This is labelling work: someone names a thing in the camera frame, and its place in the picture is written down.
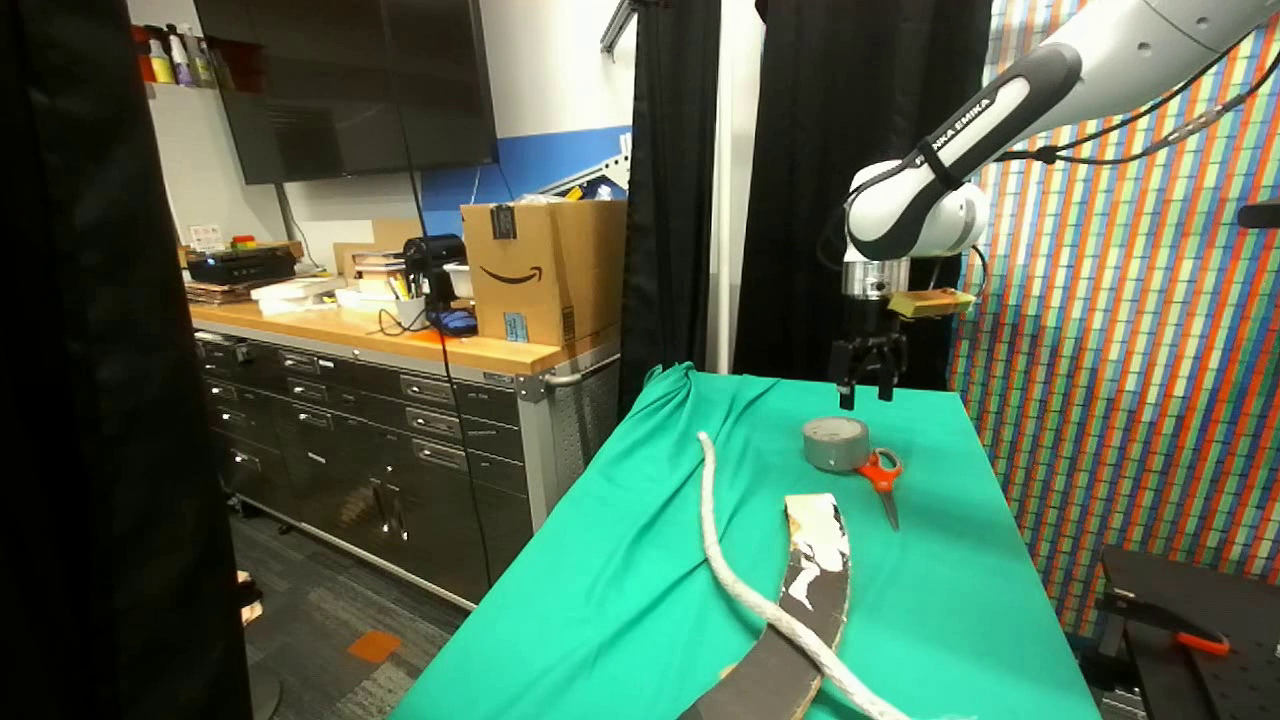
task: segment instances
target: amazon box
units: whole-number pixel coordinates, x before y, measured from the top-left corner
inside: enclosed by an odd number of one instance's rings
[[[615,348],[623,201],[465,203],[475,333],[564,352]]]

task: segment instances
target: white cable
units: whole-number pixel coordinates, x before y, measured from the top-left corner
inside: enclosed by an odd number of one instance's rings
[[[808,661],[853,698],[853,707],[878,714],[878,720],[904,720],[902,707],[893,707],[889,698],[882,698],[860,677],[853,677],[853,667],[808,626],[800,624],[794,611],[784,611],[782,604],[773,604],[770,597],[762,597],[752,585],[744,585],[723,550],[721,550],[721,534],[716,534],[716,443],[709,433],[697,433],[697,439],[706,443],[706,482],[701,482],[701,523],[706,523],[706,550],[709,562],[716,573],[716,580],[723,585],[723,593],[733,598],[739,598],[747,611],[756,611],[762,619],[770,619],[776,631],[784,631],[794,643],[800,643],[808,651]]]

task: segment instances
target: green cloth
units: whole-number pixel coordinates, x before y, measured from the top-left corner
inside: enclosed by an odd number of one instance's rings
[[[665,720],[762,636],[701,549],[701,439],[716,439],[727,562],[782,597],[788,491],[837,491],[853,543],[842,656],[910,714],[1100,714],[955,393],[889,402],[902,533],[860,476],[818,471],[804,422],[837,385],[658,369],[520,559],[417,677],[393,720]],[[824,689],[808,714],[855,714]]]

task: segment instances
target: wooden countertop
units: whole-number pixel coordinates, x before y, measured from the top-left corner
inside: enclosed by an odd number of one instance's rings
[[[564,363],[551,343],[507,343],[487,336],[380,333],[372,314],[315,309],[298,314],[263,314],[256,302],[187,302],[193,325],[206,333],[234,333],[252,339],[314,343],[340,356],[398,359],[398,363],[450,363],[459,370],[543,377]]]

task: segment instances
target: floor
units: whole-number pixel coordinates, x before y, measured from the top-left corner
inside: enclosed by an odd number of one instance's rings
[[[263,587],[243,626],[262,720],[383,720],[465,619],[307,533],[234,511],[242,567]]]

